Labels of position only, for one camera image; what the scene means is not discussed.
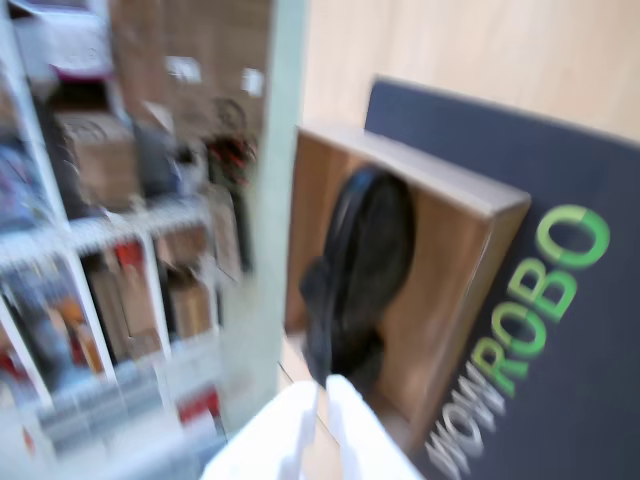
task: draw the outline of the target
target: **white object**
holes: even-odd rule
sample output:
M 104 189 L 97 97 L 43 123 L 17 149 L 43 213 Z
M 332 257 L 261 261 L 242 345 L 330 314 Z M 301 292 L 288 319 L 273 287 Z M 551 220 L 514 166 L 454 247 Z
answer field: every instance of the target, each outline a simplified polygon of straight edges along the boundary
M 113 72 L 107 23 L 91 12 L 34 10 L 14 25 L 26 74 L 45 93 L 58 79 L 101 79 Z
M 340 444 L 344 480 L 419 480 L 362 396 L 344 377 L 327 379 L 329 430 Z M 207 466 L 201 480 L 299 480 L 315 433 L 318 385 L 295 383 L 266 407 Z
M 242 89 L 250 97 L 261 97 L 264 75 L 255 68 L 245 68 L 242 72 Z
M 165 66 L 169 75 L 181 83 L 202 83 L 200 64 L 191 57 L 166 57 Z

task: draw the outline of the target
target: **shelf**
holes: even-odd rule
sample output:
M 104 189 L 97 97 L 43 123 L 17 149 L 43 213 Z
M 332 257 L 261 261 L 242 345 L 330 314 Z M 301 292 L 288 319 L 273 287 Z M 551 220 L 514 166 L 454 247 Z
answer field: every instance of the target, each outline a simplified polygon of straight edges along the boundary
M 0 273 L 24 264 L 64 255 L 83 255 L 116 243 L 205 223 L 207 210 L 196 199 L 168 199 L 146 210 L 109 217 L 82 218 L 69 228 L 42 227 L 0 236 Z

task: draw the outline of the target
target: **black object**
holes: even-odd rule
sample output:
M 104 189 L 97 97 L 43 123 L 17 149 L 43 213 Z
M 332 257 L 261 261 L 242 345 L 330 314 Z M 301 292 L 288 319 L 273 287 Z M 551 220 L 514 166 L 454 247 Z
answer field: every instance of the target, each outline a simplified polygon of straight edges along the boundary
M 407 185 L 375 167 L 357 170 L 338 196 L 323 255 L 300 283 L 311 317 L 305 359 L 318 383 L 353 374 L 381 351 L 374 327 L 407 277 L 414 244 Z
M 458 389 L 459 376 L 467 376 L 465 364 L 478 340 L 492 336 L 495 306 L 513 300 L 507 285 L 518 265 L 535 258 L 544 262 L 547 272 L 558 268 L 541 257 L 536 246 L 542 217 L 560 205 L 579 205 L 602 217 L 611 232 L 602 258 L 589 268 L 570 270 L 578 286 L 571 305 L 559 322 L 543 319 L 544 350 L 529 362 L 526 378 L 514 378 L 515 395 L 504 395 L 506 413 L 496 415 L 495 432 L 480 426 L 483 450 L 467 455 L 470 473 L 461 470 L 461 478 L 636 478 L 638 146 L 473 99 L 387 81 L 373 88 L 366 129 L 518 187 L 533 200 L 451 377 L 451 388 Z M 564 248 L 589 248 L 588 236 L 576 228 L 554 228 L 552 235 Z M 429 434 L 425 440 L 432 442 Z M 412 460 L 426 478 L 449 478 L 430 462 L 424 447 Z

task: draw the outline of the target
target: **white plastic part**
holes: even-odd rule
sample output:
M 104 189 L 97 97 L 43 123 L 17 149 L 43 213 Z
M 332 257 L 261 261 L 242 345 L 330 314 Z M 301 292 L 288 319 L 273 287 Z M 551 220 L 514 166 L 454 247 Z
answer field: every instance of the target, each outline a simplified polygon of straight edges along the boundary
M 327 393 L 329 431 L 340 445 L 343 479 L 423 478 L 346 378 L 329 376 Z
M 291 385 L 207 465 L 202 480 L 299 480 L 316 426 L 318 384 Z
M 331 375 L 327 393 L 344 480 L 423 479 L 347 379 Z M 201 480 L 304 478 L 302 453 L 315 433 L 317 394 L 315 382 L 284 390 L 209 463 Z
M 142 249 L 144 251 L 144 266 L 147 273 L 149 294 L 151 295 L 153 316 L 156 320 L 156 330 L 158 331 L 158 337 L 160 337 L 160 345 L 162 346 L 164 356 L 165 358 L 170 358 L 171 343 L 169 342 L 169 332 L 167 330 L 167 321 L 165 320 L 164 303 L 162 301 L 162 291 L 160 289 L 158 265 L 156 264 L 156 254 L 155 249 L 153 248 L 153 239 L 149 234 L 141 235 L 140 239 L 142 241 Z

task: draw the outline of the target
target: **white shelf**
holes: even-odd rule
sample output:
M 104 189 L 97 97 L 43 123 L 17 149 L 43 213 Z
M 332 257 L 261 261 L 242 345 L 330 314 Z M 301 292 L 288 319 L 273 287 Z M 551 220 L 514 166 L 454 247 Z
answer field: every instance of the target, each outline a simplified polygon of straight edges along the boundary
M 106 0 L 90 0 L 89 8 L 109 21 Z M 13 348 L 25 366 L 39 397 L 38 402 L 29 402 L 27 406 L 20 406 L 20 416 L 32 415 L 52 406 L 57 408 L 60 401 L 64 402 L 67 399 L 75 401 L 73 399 L 77 399 L 79 395 L 99 389 L 100 386 L 109 382 L 121 383 L 128 372 L 142 371 L 145 368 L 155 370 L 161 390 L 164 391 L 163 402 L 165 400 L 172 402 L 176 398 L 176 392 L 192 388 L 202 381 L 210 382 L 212 379 L 217 381 L 217 376 L 221 372 L 217 360 L 220 352 L 221 331 L 217 319 L 216 288 L 230 280 L 217 268 L 215 259 L 211 255 L 203 256 L 200 280 L 209 291 L 211 330 L 194 338 L 170 343 L 153 244 L 154 238 L 159 235 L 200 224 L 207 228 L 212 239 L 215 238 L 207 199 L 204 197 L 165 198 L 130 213 L 109 213 L 100 217 L 69 221 L 35 114 L 28 81 L 15 41 L 13 24 L 7 16 L 5 0 L 0 0 L 0 45 L 0 73 L 8 80 L 10 93 L 14 98 L 19 134 L 25 143 L 27 153 L 38 168 L 51 213 L 50 224 L 43 224 L 28 231 L 0 235 L 0 275 L 32 264 L 48 262 L 52 258 L 64 259 L 104 367 L 104 373 L 88 374 L 86 378 L 81 378 L 72 384 L 58 385 L 59 388 L 47 384 L 46 379 L 43 378 L 43 372 L 38 371 L 19 329 L 0 298 L 0 323 L 7 331 Z M 109 79 L 106 83 L 112 112 L 130 125 L 115 78 Z M 143 247 L 145 271 L 161 350 L 136 361 L 130 360 L 114 365 L 108 353 L 105 334 L 100 326 L 80 257 L 101 252 L 127 241 L 138 241 Z
M 157 236 L 206 223 L 206 217 L 207 210 L 200 200 L 174 199 L 141 212 L 73 220 L 68 229 L 42 227 L 2 235 L 0 273 L 69 251 L 86 255 L 143 235 Z

